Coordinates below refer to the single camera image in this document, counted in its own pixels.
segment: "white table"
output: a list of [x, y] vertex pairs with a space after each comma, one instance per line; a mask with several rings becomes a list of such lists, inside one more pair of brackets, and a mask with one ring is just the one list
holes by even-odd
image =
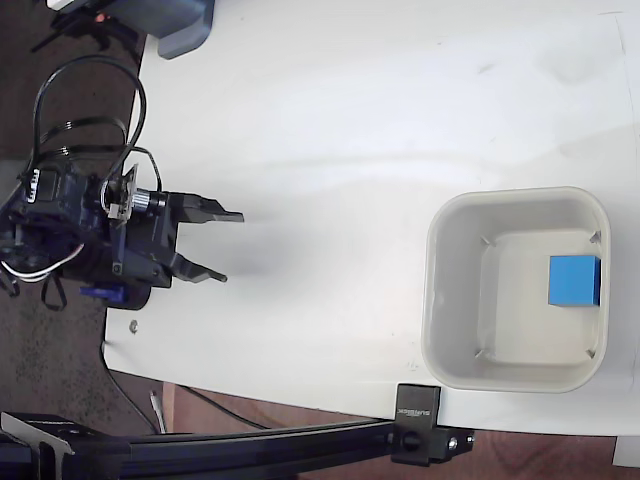
[[640, 435], [639, 25], [631, 0], [218, 0], [197, 51], [167, 62], [149, 40], [140, 145], [165, 188], [246, 223], [180, 227], [178, 250], [229, 282], [109, 311], [109, 367], [393, 418], [397, 383], [438, 384], [420, 339], [434, 213], [575, 185], [613, 232], [601, 369], [561, 395], [445, 389], [439, 421]]

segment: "metal frame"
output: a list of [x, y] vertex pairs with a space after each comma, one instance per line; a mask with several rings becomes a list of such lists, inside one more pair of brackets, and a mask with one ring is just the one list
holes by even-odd
[[438, 387], [400, 385], [395, 421], [215, 436], [112, 437], [55, 415], [2, 413], [15, 443], [0, 441], [0, 478], [268, 479], [385, 455], [428, 466], [473, 447], [472, 431], [436, 425], [439, 395]]

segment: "blue block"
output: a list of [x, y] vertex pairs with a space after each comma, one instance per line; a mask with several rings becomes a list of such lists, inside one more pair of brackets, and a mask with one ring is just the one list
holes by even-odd
[[549, 304], [600, 305], [600, 259], [593, 255], [551, 257]]

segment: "blue component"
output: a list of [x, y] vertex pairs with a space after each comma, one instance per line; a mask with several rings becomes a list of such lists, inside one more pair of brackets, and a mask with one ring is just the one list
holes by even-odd
[[110, 303], [125, 303], [127, 291], [124, 285], [111, 285], [109, 287], [80, 287], [80, 295], [102, 298]]
[[593, 255], [551, 257], [549, 304], [600, 305], [600, 259]]

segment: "square bowl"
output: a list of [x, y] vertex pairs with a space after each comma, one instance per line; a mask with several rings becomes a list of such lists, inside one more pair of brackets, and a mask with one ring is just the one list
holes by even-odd
[[[611, 228], [579, 188], [468, 193], [429, 228], [422, 353], [444, 385], [561, 393], [586, 383], [607, 344]], [[550, 305], [552, 256], [600, 259], [600, 305]]]

